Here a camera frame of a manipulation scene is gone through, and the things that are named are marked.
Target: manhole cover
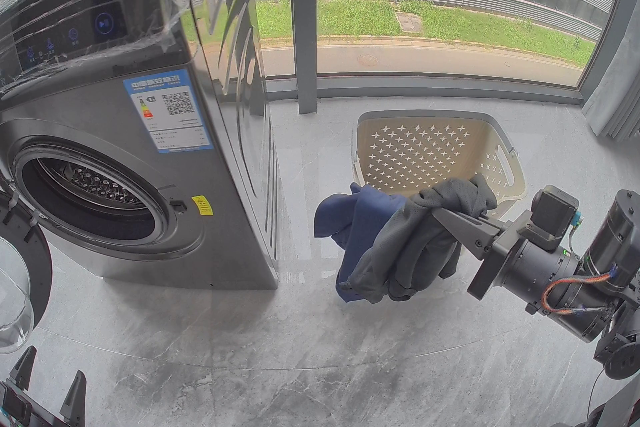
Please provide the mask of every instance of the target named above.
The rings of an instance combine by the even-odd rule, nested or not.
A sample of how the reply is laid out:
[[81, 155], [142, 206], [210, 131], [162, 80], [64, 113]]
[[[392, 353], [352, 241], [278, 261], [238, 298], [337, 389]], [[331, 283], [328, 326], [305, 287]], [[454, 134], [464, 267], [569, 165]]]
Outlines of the manhole cover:
[[396, 13], [396, 20], [400, 23], [400, 28], [403, 32], [422, 32], [422, 20], [418, 15]]
[[361, 63], [363, 66], [371, 68], [378, 63], [378, 59], [375, 58], [373, 55], [362, 54], [358, 56], [358, 62]]

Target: gray fabric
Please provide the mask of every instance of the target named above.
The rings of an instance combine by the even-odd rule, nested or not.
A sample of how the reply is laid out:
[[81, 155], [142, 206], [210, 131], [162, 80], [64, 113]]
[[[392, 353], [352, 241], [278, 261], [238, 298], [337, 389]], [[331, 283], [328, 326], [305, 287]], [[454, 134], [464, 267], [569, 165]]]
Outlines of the gray fabric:
[[626, 139], [640, 122], [640, 0], [600, 84], [582, 112], [596, 135]]
[[340, 288], [371, 303], [384, 295], [408, 300], [438, 274], [443, 279], [453, 275], [460, 257], [460, 243], [436, 221], [431, 209], [443, 207], [477, 218], [496, 206], [482, 175], [452, 178], [420, 191], [389, 219]]

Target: gray curtain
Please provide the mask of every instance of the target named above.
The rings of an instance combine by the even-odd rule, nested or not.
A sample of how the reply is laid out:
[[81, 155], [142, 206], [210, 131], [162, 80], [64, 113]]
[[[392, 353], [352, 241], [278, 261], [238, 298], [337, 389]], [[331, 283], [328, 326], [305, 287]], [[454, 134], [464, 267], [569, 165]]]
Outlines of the gray curtain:
[[621, 141], [640, 128], [640, 0], [600, 84], [582, 108], [593, 133]]

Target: marble floor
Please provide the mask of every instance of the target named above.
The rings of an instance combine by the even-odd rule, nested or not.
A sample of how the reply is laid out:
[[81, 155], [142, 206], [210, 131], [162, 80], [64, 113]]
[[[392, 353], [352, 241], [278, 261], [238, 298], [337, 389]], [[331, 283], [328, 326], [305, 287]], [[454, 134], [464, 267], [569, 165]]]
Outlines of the marble floor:
[[[549, 183], [580, 199], [584, 250], [621, 187], [640, 189], [640, 146], [597, 140], [579, 109], [459, 98], [272, 105], [291, 218], [277, 291], [187, 291], [94, 277], [53, 251], [54, 288], [31, 343], [30, 395], [59, 411], [76, 369], [87, 425], [549, 427], [585, 420], [601, 367], [585, 344], [530, 316], [504, 289], [466, 293], [478, 262], [408, 302], [343, 303], [340, 251], [312, 238], [316, 205], [351, 181], [358, 117], [384, 109], [486, 112], [511, 138], [529, 196]], [[17, 354], [0, 356], [6, 375]], [[601, 377], [592, 404], [619, 390]]]

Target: laundry basket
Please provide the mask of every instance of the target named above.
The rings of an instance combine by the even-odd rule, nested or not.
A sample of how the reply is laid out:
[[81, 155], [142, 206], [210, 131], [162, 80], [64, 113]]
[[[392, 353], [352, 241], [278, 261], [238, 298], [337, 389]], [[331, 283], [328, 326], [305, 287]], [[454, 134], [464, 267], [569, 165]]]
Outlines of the laundry basket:
[[403, 196], [481, 173], [498, 201], [492, 218], [526, 195], [518, 154], [497, 121], [479, 112], [366, 112], [354, 133], [353, 168], [360, 185]]

